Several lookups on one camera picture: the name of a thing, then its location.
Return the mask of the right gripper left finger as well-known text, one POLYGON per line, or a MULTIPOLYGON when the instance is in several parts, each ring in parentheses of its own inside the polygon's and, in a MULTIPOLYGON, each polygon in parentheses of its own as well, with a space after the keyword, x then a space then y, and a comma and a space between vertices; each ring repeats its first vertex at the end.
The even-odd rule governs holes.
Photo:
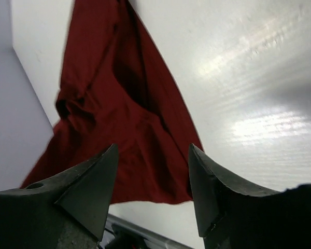
POLYGON ((0 248, 96 248, 118 160, 114 144, 50 178, 0 191, 0 248))

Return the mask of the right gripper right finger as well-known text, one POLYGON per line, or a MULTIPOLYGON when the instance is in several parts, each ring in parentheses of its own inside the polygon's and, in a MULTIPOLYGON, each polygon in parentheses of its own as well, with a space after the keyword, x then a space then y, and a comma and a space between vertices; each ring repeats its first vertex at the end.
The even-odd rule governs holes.
POLYGON ((206 248, 311 248, 311 184, 278 192, 189 147, 189 178, 206 248))

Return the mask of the dark red t-shirt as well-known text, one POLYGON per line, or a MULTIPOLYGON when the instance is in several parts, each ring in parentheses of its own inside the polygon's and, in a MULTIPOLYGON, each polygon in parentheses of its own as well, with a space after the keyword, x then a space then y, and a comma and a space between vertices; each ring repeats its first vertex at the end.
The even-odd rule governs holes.
POLYGON ((200 140, 128 1, 75 1, 56 109, 60 121, 23 187, 117 144, 112 203, 192 199, 188 150, 200 140))

